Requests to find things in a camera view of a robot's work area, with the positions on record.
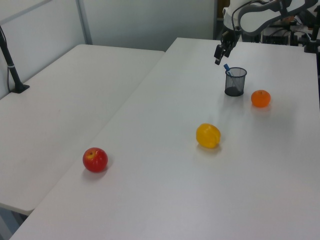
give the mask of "blue pen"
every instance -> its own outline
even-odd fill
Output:
[[[225,65],[223,65],[223,66],[224,66],[226,72],[227,72],[230,76],[233,77],[234,75],[232,74],[231,69],[230,69],[230,67],[228,66],[228,64],[225,64]]]
[[[228,66],[228,64],[225,64],[225,65],[223,65],[223,66],[224,66],[226,72],[227,72],[231,77],[234,77],[234,74],[232,73],[232,71],[231,71],[230,67]],[[235,87],[238,89],[238,91],[241,91],[241,87],[239,86],[237,79],[236,79],[236,78],[231,78],[231,80],[232,80],[233,84],[235,85]]]

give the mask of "orange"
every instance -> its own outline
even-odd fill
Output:
[[[258,108],[264,108],[269,105],[271,100],[270,94],[265,90],[258,90],[252,93],[251,102]]]
[[[201,124],[196,130],[196,140],[205,148],[213,149],[220,142],[220,137],[219,129],[209,123]]]

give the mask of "black mount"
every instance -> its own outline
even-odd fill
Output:
[[[11,92],[13,93],[17,93],[20,94],[23,91],[25,91],[26,89],[29,88],[28,85],[24,85],[19,78],[19,75],[17,73],[15,64],[11,58],[8,46],[7,46],[7,42],[5,40],[5,37],[3,36],[2,32],[0,32],[0,47],[3,53],[3,56],[5,58],[6,64],[10,70],[10,73],[12,75],[13,81],[15,83],[15,88],[13,90],[11,90]]]

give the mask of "yellow fruit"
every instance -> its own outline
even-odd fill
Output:
[[[196,130],[196,140],[205,148],[213,149],[220,143],[220,137],[219,129],[209,123],[201,124]]]

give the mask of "tangerine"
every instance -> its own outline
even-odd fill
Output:
[[[271,96],[266,90],[258,90],[252,93],[251,102],[255,107],[264,108],[269,105]]]

